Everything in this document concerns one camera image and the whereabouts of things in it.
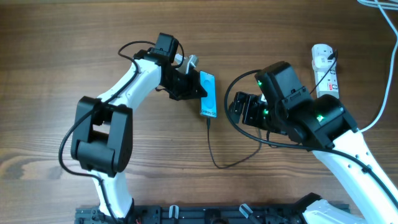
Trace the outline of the blue Galaxy smartphone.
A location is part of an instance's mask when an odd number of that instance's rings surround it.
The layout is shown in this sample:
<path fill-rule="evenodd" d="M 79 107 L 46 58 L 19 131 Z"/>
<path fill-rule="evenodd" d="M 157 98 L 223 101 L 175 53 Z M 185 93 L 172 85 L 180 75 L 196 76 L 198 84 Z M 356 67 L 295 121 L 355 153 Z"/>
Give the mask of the blue Galaxy smartphone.
<path fill-rule="evenodd" d="M 200 85 L 207 92 L 206 97 L 201 97 L 200 114 L 209 118 L 217 117 L 216 85 L 214 75 L 200 71 Z"/>

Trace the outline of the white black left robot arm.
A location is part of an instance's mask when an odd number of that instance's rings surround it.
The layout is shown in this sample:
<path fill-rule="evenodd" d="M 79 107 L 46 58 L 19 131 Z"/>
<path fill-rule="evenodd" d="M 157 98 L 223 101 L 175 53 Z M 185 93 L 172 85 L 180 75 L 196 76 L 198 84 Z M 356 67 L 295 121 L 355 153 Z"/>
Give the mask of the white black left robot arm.
<path fill-rule="evenodd" d="M 173 100 L 201 99 L 215 108 L 215 79 L 195 70 L 195 57 L 177 55 L 179 41 L 161 33 L 152 47 L 131 57 L 127 73 L 97 98 L 77 104 L 71 156 L 85 177 L 94 180 L 97 206 L 78 208 L 75 223 L 158 223 L 159 206 L 137 206 L 130 194 L 125 168 L 133 149 L 133 113 L 152 91 L 166 91 Z"/>

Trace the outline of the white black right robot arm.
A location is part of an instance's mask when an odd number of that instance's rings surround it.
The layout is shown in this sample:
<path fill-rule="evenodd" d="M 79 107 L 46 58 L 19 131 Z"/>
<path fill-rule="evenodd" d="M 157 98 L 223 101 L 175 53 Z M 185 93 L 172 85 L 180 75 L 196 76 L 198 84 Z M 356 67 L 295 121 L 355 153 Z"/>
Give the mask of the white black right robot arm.
<path fill-rule="evenodd" d="M 396 223 L 397 188 L 369 150 L 349 111 L 331 95 L 312 98 L 284 61 L 253 70 L 261 96 L 243 93 L 223 103 L 231 124 L 245 115 L 249 124 L 289 137 L 288 148 L 313 153 L 339 180 L 361 212 L 356 217 L 317 194 L 293 209 L 300 223 Z"/>

